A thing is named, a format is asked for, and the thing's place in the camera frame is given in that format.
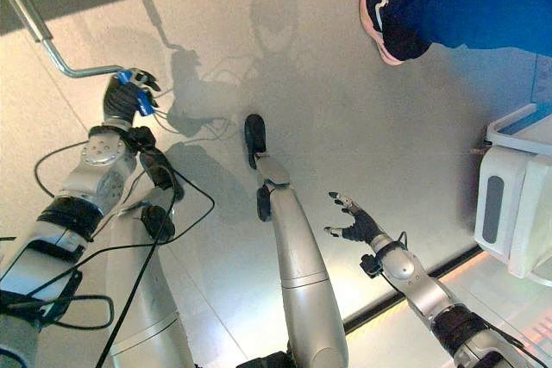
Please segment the person's leg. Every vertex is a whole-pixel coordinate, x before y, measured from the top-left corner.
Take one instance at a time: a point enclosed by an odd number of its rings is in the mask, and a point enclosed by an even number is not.
[[[432,42],[552,55],[552,0],[389,0],[380,17],[385,49],[398,60],[416,58]]]

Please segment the metal handle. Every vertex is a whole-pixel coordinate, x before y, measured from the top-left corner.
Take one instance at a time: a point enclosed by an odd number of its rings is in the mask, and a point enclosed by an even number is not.
[[[119,65],[98,66],[85,69],[72,69],[61,57],[58,49],[53,45],[53,36],[48,30],[46,23],[36,10],[31,0],[8,0],[9,4],[19,16],[19,19],[25,25],[25,28],[31,33],[35,42],[40,42],[46,49],[50,60],[65,75],[71,78],[84,78],[93,75],[102,75],[105,73],[117,72],[122,68]]]
[[[21,19],[21,22],[23,22],[29,33],[33,36],[35,42],[42,42],[45,39],[53,38],[31,0],[8,1],[16,11],[19,19]]]

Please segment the white machine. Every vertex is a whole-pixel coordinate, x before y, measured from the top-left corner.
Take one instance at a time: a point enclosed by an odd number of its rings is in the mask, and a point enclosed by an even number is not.
[[[489,124],[475,240],[519,278],[552,286],[552,103]]]

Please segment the blue connector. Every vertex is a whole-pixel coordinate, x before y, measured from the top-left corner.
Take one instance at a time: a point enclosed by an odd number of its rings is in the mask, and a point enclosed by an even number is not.
[[[152,104],[149,102],[149,99],[147,98],[147,91],[130,82],[130,79],[132,78],[132,71],[130,71],[129,69],[117,71],[116,76],[119,84],[127,85],[135,91],[136,101],[138,102],[138,112],[140,112],[140,115],[148,116],[153,114],[155,110],[154,107],[152,107]]]

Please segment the floor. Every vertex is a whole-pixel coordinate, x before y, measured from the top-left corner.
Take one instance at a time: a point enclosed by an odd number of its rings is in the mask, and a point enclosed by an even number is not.
[[[530,100],[534,78],[535,55],[515,49],[434,45],[416,61],[386,66],[361,29],[357,0],[35,2],[70,65],[137,66],[159,80],[163,127],[151,117],[139,123],[217,203],[161,251],[192,351],[209,367],[284,349],[287,339],[272,227],[256,218],[256,177],[242,142],[247,114],[265,118],[269,152],[292,175],[348,318],[389,288],[361,272],[365,246],[322,231],[348,224],[328,190],[348,193],[389,234],[408,231],[429,268],[445,262],[473,244],[480,156],[471,150],[488,122]],[[48,203],[34,162],[101,121],[107,77],[65,78],[1,5],[0,232],[18,235]],[[46,162],[47,187],[59,186],[77,159],[75,149]],[[207,208],[187,191],[178,228]],[[91,251],[108,242],[103,234]],[[101,259],[85,267],[81,290],[101,290],[103,270]],[[103,333],[47,332],[44,366],[72,366],[73,353],[95,361],[104,343]],[[72,350],[55,352],[66,340]]]

